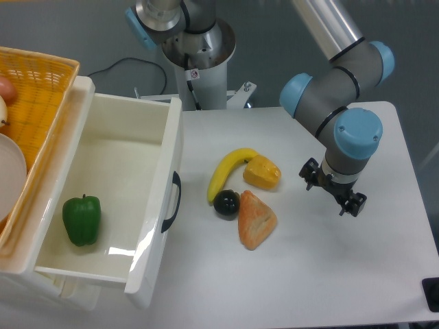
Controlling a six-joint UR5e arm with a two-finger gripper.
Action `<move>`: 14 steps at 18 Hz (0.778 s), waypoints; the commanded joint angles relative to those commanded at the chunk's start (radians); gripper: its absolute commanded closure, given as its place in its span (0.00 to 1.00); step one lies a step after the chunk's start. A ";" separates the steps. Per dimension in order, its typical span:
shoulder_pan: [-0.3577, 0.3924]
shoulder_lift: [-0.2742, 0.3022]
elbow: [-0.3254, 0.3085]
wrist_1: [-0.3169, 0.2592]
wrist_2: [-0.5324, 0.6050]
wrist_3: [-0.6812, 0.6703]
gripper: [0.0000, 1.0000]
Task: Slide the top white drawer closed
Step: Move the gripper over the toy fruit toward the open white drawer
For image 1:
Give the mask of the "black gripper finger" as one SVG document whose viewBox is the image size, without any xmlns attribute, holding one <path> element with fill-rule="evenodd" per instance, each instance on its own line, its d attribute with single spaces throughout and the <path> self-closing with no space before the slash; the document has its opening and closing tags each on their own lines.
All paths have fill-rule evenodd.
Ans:
<svg viewBox="0 0 439 329">
<path fill-rule="evenodd" d="M 339 216 L 345 213 L 353 217 L 357 217 L 364 209 L 367 197 L 362 193 L 349 192 L 347 196 L 340 196 L 337 198 L 338 204 L 341 206 Z"/>
<path fill-rule="evenodd" d="M 299 176 L 306 182 L 306 190 L 309 191 L 314 186 L 320 186 L 319 183 L 319 164 L 314 158 L 308 159 L 299 171 Z"/>
</svg>

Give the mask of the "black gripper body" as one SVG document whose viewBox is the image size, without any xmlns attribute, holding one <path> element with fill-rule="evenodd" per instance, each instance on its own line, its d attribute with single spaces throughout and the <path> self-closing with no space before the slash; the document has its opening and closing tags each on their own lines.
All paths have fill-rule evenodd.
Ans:
<svg viewBox="0 0 439 329">
<path fill-rule="evenodd" d="M 348 200 L 353 187 L 353 182 L 339 183 L 329 173 L 326 174 L 320 167 L 317 171 L 318 186 L 330 193 L 336 200 Z"/>
</svg>

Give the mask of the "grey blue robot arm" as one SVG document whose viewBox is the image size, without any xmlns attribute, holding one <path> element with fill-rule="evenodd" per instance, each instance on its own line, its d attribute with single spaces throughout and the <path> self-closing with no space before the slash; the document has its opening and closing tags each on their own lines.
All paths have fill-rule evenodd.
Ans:
<svg viewBox="0 0 439 329">
<path fill-rule="evenodd" d="M 359 96 L 394 70 L 382 42 L 368 42 L 339 1 L 295 1 L 294 8 L 331 64 L 324 76 L 300 73 L 283 87 L 280 105 L 322 145 L 322 162 L 308 160 L 300 177 L 334 196 L 342 213 L 357 216 L 366 203 L 355 185 L 376 152 L 383 126 L 378 116 L 352 108 Z M 146 48 L 160 47 L 173 64 L 184 110 L 223 110 L 227 63 L 236 48 L 230 25 L 214 1 L 137 1 L 125 13 Z"/>
</svg>

